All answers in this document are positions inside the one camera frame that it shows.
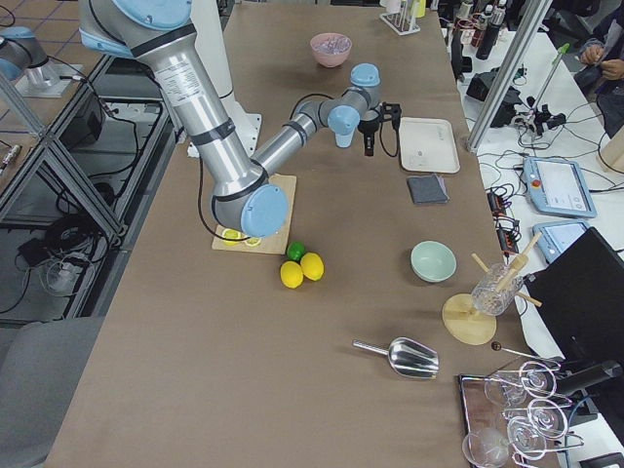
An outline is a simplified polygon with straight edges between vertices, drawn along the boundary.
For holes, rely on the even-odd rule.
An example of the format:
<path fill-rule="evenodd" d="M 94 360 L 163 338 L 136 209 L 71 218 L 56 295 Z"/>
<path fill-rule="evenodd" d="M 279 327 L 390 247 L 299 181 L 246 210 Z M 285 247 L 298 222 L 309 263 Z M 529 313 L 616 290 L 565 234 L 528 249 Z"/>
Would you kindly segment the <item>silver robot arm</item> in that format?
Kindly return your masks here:
<path fill-rule="evenodd" d="M 289 201 L 270 176 L 322 128 L 334 132 L 337 145 L 348 146 L 360 122 L 380 105 L 379 71 L 371 63 L 356 65 L 341 97 L 304 102 L 250 154 L 195 48 L 198 32 L 223 41 L 216 5 L 206 11 L 207 19 L 195 25 L 199 10 L 190 1 L 82 1 L 79 31 L 85 47 L 151 70 L 214 179 L 216 222 L 251 237 L 271 236 L 287 220 Z"/>
<path fill-rule="evenodd" d="M 61 98 L 82 68 L 53 61 L 27 27 L 1 31 L 1 73 L 26 98 Z"/>

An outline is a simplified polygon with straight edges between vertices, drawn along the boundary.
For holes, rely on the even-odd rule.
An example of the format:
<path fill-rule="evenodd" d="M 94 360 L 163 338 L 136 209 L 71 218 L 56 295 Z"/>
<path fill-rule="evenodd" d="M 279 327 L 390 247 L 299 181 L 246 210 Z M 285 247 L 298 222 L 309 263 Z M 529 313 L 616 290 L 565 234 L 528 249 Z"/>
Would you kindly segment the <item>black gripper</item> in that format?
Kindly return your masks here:
<path fill-rule="evenodd" d="M 366 156 L 374 155 L 374 135 L 380 126 L 379 112 L 369 110 L 360 121 L 358 130 L 364 135 L 364 149 Z"/>

